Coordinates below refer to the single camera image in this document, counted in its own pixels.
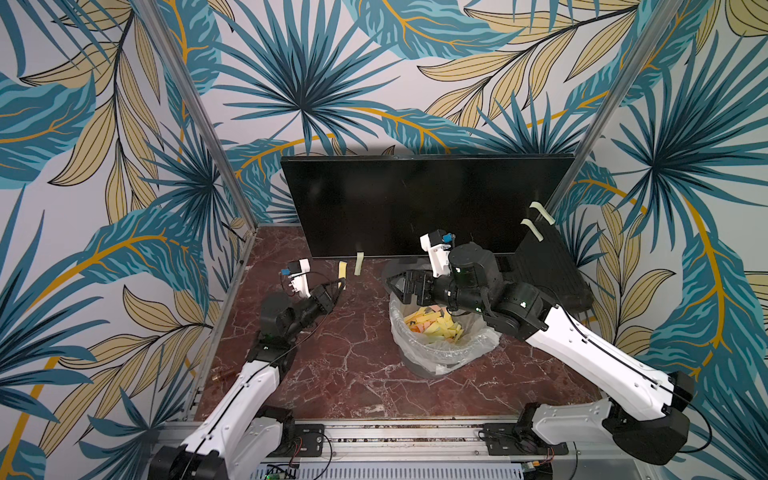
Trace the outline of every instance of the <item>plastic bag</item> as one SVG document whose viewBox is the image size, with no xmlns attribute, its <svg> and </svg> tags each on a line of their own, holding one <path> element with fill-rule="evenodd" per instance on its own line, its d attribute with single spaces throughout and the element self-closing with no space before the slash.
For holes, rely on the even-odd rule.
<svg viewBox="0 0 768 480">
<path fill-rule="evenodd" d="M 502 336 L 485 323 L 482 315 L 470 313 L 454 318 L 454 322 L 461 323 L 464 328 L 464 335 L 458 342 L 439 340 L 428 343 L 427 335 L 412 332 L 404 320 L 417 309 L 415 303 L 403 305 L 394 294 L 390 295 L 389 321 L 392 323 L 392 336 L 408 360 L 437 376 L 450 373 L 492 351 Z"/>
</svg>

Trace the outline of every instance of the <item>wallpaper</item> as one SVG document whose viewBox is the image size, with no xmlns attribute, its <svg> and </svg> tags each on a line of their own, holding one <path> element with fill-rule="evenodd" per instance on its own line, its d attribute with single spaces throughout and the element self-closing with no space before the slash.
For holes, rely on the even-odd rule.
<svg viewBox="0 0 768 480">
<path fill-rule="evenodd" d="M 261 223 L 298 222 L 283 155 L 573 152 L 657 4 L 227 1 L 203 100 Z"/>
<path fill-rule="evenodd" d="M 713 441 L 670 479 L 768 478 L 768 4 L 713 0 L 695 35 L 684 6 L 594 146 L 559 212 L 592 285 L 589 325 L 625 352 L 696 380 Z M 679 42 L 666 65 L 657 52 Z M 645 72 L 655 73 L 653 80 Z M 709 438 L 692 421 L 687 449 Z"/>
<path fill-rule="evenodd" d="M 212 11 L 163 9 L 203 93 Z M 245 222 L 129 2 L 11 0 L 0 20 L 0 478 L 140 478 Z"/>
</svg>

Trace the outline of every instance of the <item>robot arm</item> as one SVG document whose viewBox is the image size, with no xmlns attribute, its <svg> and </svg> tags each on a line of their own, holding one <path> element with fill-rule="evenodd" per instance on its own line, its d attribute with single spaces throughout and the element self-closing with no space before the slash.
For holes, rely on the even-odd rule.
<svg viewBox="0 0 768 480">
<path fill-rule="evenodd" d="M 655 465 L 669 462 L 685 444 L 689 420 L 683 410 L 694 393 L 689 376 L 668 375 L 637 361 L 582 326 L 539 288 L 504 281 L 493 253 L 475 243 L 450 250 L 448 263 L 446 275 L 407 270 L 388 278 L 387 286 L 403 303 L 415 295 L 420 306 L 438 303 L 450 311 L 481 313 L 500 333 L 560 359 L 609 396 L 582 406 L 528 404 L 516 427 L 521 439 L 538 445 L 612 440 Z"/>
<path fill-rule="evenodd" d="M 237 381 L 181 446 L 165 446 L 154 456 L 150 480 L 241 480 L 270 453 L 292 447 L 290 442 L 296 438 L 293 417 L 286 410 L 265 410 L 263 403 L 293 364 L 300 344 L 296 336 L 319 316 L 333 311 L 344 281 L 316 286 L 297 303 L 291 303 L 285 293 L 264 299 L 261 330 Z M 239 452 L 237 446 L 246 433 L 253 438 Z"/>
</svg>

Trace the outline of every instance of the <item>monitor screen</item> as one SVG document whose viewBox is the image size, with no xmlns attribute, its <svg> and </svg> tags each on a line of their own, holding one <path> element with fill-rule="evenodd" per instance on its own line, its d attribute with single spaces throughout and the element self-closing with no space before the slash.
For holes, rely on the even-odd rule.
<svg viewBox="0 0 768 480">
<path fill-rule="evenodd" d="M 313 258 L 425 255 L 421 235 L 514 253 L 572 155 L 285 157 L 283 172 Z"/>
</svg>

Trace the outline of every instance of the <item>red marble surface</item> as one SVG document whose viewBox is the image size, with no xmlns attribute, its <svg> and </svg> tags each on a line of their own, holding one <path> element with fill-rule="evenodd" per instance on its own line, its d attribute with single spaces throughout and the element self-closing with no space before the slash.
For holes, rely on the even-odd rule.
<svg viewBox="0 0 768 480">
<path fill-rule="evenodd" d="M 239 371 L 259 329 L 265 295 L 280 290 L 278 272 L 309 256 L 299 227 L 262 227 L 210 375 Z M 362 275 L 347 267 L 348 286 L 320 330 L 300 348 L 290 374 L 267 405 L 298 419 L 431 415 L 510 415 L 526 402 L 592 402 L 598 389 L 559 360 L 503 336 L 493 352 L 440 379 L 422 379 L 401 364 L 389 325 L 389 296 L 380 280 L 387 260 L 365 260 Z M 311 261 L 335 278 L 338 262 Z M 322 280 L 310 277 L 310 287 Z M 207 384 L 197 420 L 213 411 L 235 376 Z"/>
</svg>

